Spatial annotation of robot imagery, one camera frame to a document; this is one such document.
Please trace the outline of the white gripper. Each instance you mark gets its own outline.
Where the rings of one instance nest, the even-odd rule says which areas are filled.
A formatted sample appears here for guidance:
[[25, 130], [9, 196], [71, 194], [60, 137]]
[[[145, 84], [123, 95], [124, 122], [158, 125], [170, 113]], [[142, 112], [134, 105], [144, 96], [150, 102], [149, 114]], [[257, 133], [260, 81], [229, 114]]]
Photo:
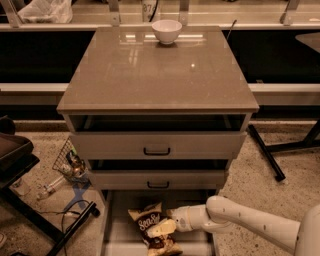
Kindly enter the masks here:
[[209, 217], [204, 204], [195, 206], [182, 206], [175, 209], [168, 209], [167, 216], [171, 219], [163, 219], [158, 224], [147, 230], [150, 238], [172, 234], [178, 232], [190, 232], [193, 230], [203, 230]]

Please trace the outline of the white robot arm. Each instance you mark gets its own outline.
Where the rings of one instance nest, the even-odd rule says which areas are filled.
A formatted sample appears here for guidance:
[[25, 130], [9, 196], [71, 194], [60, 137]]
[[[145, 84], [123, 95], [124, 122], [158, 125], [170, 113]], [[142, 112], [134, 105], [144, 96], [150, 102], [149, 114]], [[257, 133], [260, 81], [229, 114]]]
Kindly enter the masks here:
[[217, 233], [235, 223], [293, 256], [320, 256], [320, 205], [309, 209], [301, 222], [249, 208], [222, 196], [211, 196], [205, 204], [170, 209], [167, 214], [167, 219], [147, 229], [149, 237], [174, 231]]

